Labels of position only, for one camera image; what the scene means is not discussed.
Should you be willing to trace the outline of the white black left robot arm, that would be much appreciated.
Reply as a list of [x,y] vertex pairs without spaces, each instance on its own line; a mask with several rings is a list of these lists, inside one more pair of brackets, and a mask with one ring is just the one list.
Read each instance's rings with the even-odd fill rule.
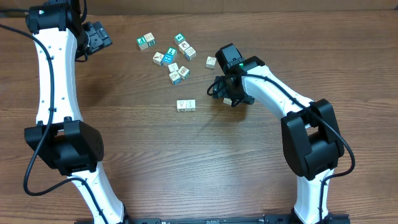
[[101,134],[84,123],[78,106],[75,63],[112,44],[102,24],[85,17],[79,1],[47,1],[29,9],[26,24],[39,60],[40,102],[36,125],[25,128],[24,137],[34,158],[77,187],[92,223],[128,223],[102,165]]

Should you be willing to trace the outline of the red-edged wooden letter block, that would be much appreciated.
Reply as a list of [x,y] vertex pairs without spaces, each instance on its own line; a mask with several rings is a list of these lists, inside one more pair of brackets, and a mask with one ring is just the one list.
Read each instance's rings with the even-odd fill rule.
[[186,110],[187,111],[195,111],[196,110],[196,101],[195,100],[187,100],[186,101]]

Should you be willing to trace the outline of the yellow-edged wooden block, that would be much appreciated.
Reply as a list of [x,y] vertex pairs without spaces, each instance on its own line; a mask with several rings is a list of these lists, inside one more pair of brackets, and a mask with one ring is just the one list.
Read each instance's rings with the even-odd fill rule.
[[223,103],[227,104],[227,105],[231,105],[232,104],[232,100],[229,99],[229,98],[224,98]]

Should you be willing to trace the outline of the wooden E letter block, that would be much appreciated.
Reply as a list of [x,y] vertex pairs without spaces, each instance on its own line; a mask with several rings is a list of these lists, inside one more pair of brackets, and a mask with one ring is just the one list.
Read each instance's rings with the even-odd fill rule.
[[206,68],[214,69],[215,68],[215,64],[216,64],[216,58],[215,57],[210,57],[210,56],[207,57],[206,64],[205,64]]

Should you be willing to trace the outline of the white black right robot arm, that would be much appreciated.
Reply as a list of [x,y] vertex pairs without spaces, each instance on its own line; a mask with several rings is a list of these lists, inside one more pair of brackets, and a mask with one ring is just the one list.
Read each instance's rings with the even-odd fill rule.
[[215,57],[223,71],[207,90],[232,106],[259,101],[280,120],[285,160],[297,176],[297,199],[290,215],[267,215],[265,223],[349,223],[327,209],[329,176],[344,149],[332,105],[304,97],[272,74],[258,57],[245,59],[228,44]]

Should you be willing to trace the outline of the wooden A airplane block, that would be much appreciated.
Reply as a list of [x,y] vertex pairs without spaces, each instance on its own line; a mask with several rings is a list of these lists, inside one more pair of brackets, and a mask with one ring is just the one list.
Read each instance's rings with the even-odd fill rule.
[[187,110],[187,101],[177,100],[177,111],[186,111],[186,110]]

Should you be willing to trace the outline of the green B wooden block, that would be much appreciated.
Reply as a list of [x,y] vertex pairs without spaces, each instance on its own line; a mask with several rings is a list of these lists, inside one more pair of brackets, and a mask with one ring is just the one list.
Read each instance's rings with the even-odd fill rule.
[[188,60],[193,60],[197,56],[197,52],[193,47],[189,47],[185,50],[185,57]]

